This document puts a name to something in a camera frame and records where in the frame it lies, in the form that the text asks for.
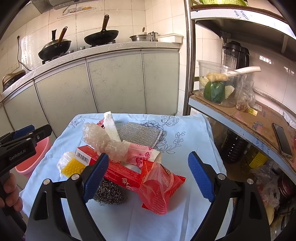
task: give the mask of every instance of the red mesh bag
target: red mesh bag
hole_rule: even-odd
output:
[[[138,194],[143,207],[163,215],[168,212],[169,198],[186,178],[171,173],[160,163],[143,161],[141,179]]]

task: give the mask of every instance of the metal pole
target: metal pole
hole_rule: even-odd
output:
[[[186,18],[186,40],[187,40],[187,62],[186,62],[186,85],[183,115],[190,115],[189,97],[193,94],[194,72],[195,72],[195,21],[191,20],[191,0],[184,0]]]

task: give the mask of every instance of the green squash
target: green squash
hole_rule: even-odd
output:
[[[222,82],[208,82],[204,88],[204,98],[215,102],[221,103],[225,100],[225,86]]]

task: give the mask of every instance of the finger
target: finger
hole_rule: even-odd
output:
[[[5,203],[4,201],[2,200],[2,198],[0,198],[0,207],[4,207],[5,206]]]
[[[5,202],[7,204],[7,206],[11,207],[14,204],[16,204],[18,198],[20,196],[20,192],[18,190],[18,188],[16,188],[6,199]]]
[[[17,180],[15,178],[15,175],[10,173],[9,179],[4,183],[3,188],[6,193],[13,192],[17,187]]]
[[[22,199],[19,197],[16,204],[13,205],[13,208],[17,211],[20,212],[22,210]]]

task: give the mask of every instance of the black wok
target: black wok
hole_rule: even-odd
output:
[[[102,45],[112,42],[118,35],[117,30],[106,30],[107,24],[109,21],[109,15],[104,16],[102,30],[98,33],[88,35],[84,38],[84,41],[91,45]]]
[[[66,53],[70,48],[71,41],[63,39],[67,31],[67,27],[63,28],[58,40],[55,39],[56,31],[57,30],[52,31],[52,41],[45,45],[38,53],[39,57],[44,61],[51,60],[62,53]]]

